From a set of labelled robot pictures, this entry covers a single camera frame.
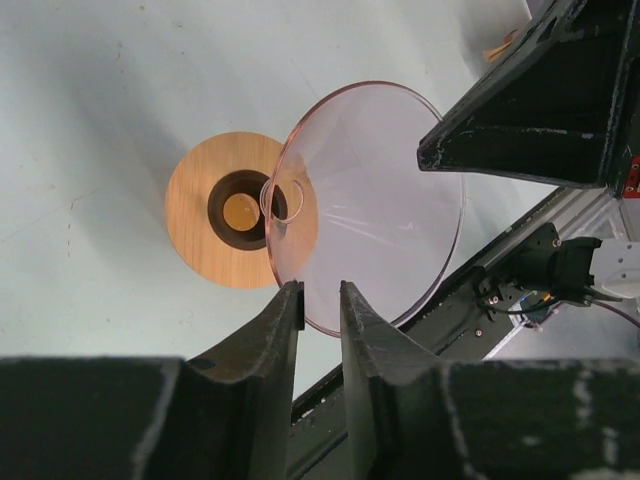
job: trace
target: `white floor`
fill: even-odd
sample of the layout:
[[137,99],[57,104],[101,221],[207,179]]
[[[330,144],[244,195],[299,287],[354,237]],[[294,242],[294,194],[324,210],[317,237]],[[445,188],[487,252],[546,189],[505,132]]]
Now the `white floor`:
[[[526,19],[510,0],[3,0],[0,355],[217,343],[275,287],[216,286],[174,252],[163,196],[181,157],[231,130],[283,141],[318,99],[367,79],[445,113],[486,68],[482,49]],[[452,267],[551,190],[469,177]],[[296,396],[340,345],[308,329],[298,351]]]

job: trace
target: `gray surface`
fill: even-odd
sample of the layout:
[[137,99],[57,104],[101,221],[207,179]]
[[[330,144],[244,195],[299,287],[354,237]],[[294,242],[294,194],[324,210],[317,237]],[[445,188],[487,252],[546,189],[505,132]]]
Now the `gray surface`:
[[[625,311],[633,315],[632,305],[625,303]],[[637,329],[625,319],[597,306],[566,306],[544,324],[542,332],[520,330],[493,358],[638,356]]]

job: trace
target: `black cable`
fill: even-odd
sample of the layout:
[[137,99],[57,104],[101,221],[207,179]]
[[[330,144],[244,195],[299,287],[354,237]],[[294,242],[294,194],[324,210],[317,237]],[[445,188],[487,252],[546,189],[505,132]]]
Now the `black cable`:
[[478,301],[478,306],[484,310],[491,310],[495,313],[502,313],[504,315],[526,315],[527,313],[540,312],[541,310],[554,306],[556,303],[558,303],[557,300],[553,300],[553,299],[547,300],[547,301],[540,301],[535,305],[529,308],[525,308],[523,310],[502,310],[500,308],[493,307],[487,303],[482,303],[480,301]]

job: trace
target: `black circle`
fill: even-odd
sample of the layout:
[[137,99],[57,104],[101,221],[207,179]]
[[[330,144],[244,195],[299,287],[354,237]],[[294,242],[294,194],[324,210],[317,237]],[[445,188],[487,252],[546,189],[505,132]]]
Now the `black circle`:
[[[221,178],[215,184],[209,195],[207,214],[213,231],[224,243],[238,250],[259,250],[267,245],[264,231],[264,214],[260,210],[260,217],[249,230],[241,231],[233,228],[224,218],[224,204],[229,198],[238,193],[250,196],[260,205],[260,191],[269,180],[264,173],[256,170],[238,170]],[[278,218],[287,217],[287,202],[282,190],[275,188],[271,212]]]

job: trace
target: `wooden object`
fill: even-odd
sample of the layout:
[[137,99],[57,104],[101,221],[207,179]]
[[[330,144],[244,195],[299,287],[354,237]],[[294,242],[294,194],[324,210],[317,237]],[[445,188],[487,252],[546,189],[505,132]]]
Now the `wooden object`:
[[[275,283],[267,249],[244,251],[223,242],[211,227],[207,202],[216,183],[231,172],[256,170],[270,177],[281,149],[264,135],[225,133],[197,145],[173,172],[165,199],[169,237],[187,265],[208,280],[233,288]],[[252,201],[230,202],[237,205],[225,205],[228,223],[238,230],[251,228],[259,217]]]

